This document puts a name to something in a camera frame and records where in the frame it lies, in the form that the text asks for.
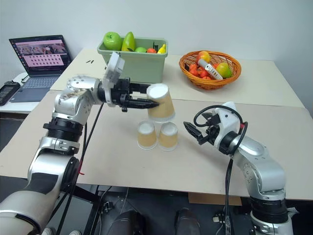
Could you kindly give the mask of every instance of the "orange wicker basket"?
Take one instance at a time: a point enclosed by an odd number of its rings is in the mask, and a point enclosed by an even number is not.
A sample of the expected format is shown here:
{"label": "orange wicker basket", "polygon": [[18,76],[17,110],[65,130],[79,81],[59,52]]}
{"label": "orange wicker basket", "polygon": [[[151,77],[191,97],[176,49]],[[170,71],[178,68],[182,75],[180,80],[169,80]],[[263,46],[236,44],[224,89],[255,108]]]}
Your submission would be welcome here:
{"label": "orange wicker basket", "polygon": [[197,87],[200,87],[205,90],[213,90],[213,89],[221,88],[222,86],[235,81],[239,77],[241,73],[241,66],[237,60],[235,60],[233,57],[225,53],[217,52],[217,51],[209,51],[209,50],[207,50],[207,52],[209,52],[211,56],[210,64],[217,64],[217,63],[222,63],[222,62],[228,63],[233,76],[229,78],[225,78],[223,80],[206,80],[206,79],[202,79],[202,78],[192,75],[186,69],[186,66],[190,66],[191,64],[196,63],[197,55],[199,52],[200,50],[190,52],[184,55],[183,57],[181,57],[179,61],[179,66],[182,72]]}

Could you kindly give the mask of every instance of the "white table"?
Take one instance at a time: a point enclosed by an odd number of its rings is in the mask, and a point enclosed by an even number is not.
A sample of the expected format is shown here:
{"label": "white table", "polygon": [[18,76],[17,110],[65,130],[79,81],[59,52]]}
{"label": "white table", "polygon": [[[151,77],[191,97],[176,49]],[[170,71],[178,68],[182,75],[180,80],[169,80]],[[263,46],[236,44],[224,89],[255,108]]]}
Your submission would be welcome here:
{"label": "white table", "polygon": [[[51,121],[57,94],[58,91],[48,92],[1,151],[1,175],[27,176],[39,139],[46,134],[43,123]],[[173,100],[173,104],[179,144],[170,152],[159,147],[146,151],[137,146],[136,128],[147,119],[146,110],[129,109],[122,113],[119,107],[105,105],[85,155],[81,169],[85,175],[79,176],[78,183],[223,194],[229,156],[209,143],[198,145],[183,126],[183,121],[192,122],[197,111],[217,103]],[[91,110],[89,130],[98,109],[99,105],[95,105]],[[237,104],[237,110],[249,122],[247,135],[265,144],[285,170],[287,198],[313,200],[313,121],[309,112],[297,107],[249,104]],[[244,176],[236,166],[230,195],[248,196]]]}
{"label": "white table", "polygon": [[[147,119],[147,111],[129,109],[122,113],[118,107],[105,105],[86,152],[81,170],[85,175],[80,175],[78,182],[223,194],[229,157],[210,144],[199,146],[182,122],[192,122],[194,114],[206,106],[233,100],[243,119],[249,122],[247,135],[265,144],[286,171],[287,198],[313,200],[313,121],[275,64],[240,60],[243,73],[237,81],[223,89],[202,91],[181,73],[179,58],[166,58],[163,75],[176,110],[173,122],[179,129],[178,147],[171,152],[159,148],[141,150],[136,143],[136,128]],[[94,60],[92,65],[86,63],[90,59]],[[76,74],[102,78],[104,65],[95,50],[84,49],[51,89],[63,90],[67,79]],[[46,133],[42,124],[51,120],[57,93],[50,91],[44,97],[0,153],[1,175],[27,176],[39,139]],[[91,110],[89,127],[98,107]],[[230,195],[247,196],[244,177],[237,167],[232,173]]]}
{"label": "white table", "polygon": [[[22,72],[17,75],[13,81],[20,83],[22,86],[22,79],[27,76],[26,72]],[[0,106],[0,113],[17,113],[17,114],[29,114],[39,102],[17,102],[12,103],[8,101],[5,105]]]}
{"label": "white table", "polygon": [[[238,60],[242,74],[236,81],[217,90],[205,91],[195,87],[181,72],[180,58],[181,55],[168,55],[164,64],[163,83],[169,86],[173,99],[212,102],[231,100],[242,104],[304,107],[273,61]],[[67,80],[78,74],[102,79],[105,66],[104,59],[95,49],[85,48],[53,84],[51,90],[64,90]]]}

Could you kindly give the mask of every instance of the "laptop keyboard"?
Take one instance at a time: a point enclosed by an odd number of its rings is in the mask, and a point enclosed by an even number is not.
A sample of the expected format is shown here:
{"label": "laptop keyboard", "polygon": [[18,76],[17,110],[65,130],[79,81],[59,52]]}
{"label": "laptop keyboard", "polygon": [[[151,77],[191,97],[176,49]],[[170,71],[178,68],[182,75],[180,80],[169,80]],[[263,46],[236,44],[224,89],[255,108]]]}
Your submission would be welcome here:
{"label": "laptop keyboard", "polygon": [[30,78],[23,88],[50,88],[59,77]]}

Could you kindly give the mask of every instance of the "upside-down paper cup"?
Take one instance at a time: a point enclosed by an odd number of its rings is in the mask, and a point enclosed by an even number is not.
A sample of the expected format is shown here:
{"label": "upside-down paper cup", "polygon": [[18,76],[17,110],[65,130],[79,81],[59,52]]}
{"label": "upside-down paper cup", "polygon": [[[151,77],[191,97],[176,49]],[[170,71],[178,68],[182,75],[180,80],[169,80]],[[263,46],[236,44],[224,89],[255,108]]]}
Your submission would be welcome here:
{"label": "upside-down paper cup", "polygon": [[164,123],[158,137],[159,147],[165,151],[174,150],[178,143],[178,129],[172,122]]}
{"label": "upside-down paper cup", "polygon": [[155,126],[151,121],[142,121],[138,125],[138,146],[144,150],[153,149],[157,145]]}
{"label": "upside-down paper cup", "polygon": [[175,110],[168,86],[163,83],[153,84],[147,89],[147,98],[159,105],[148,109],[150,120],[156,122],[168,122],[175,116]]}

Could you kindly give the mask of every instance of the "black shoe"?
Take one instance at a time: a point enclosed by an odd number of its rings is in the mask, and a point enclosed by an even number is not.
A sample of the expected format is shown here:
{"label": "black shoe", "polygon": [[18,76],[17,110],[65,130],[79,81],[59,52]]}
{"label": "black shoe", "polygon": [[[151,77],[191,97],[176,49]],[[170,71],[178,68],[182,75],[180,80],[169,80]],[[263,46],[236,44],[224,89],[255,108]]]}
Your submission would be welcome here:
{"label": "black shoe", "polygon": [[176,235],[200,235],[200,225],[195,214],[188,208],[183,208],[176,213]]}
{"label": "black shoe", "polygon": [[108,235],[144,235],[145,218],[138,212],[127,211],[112,223]]}

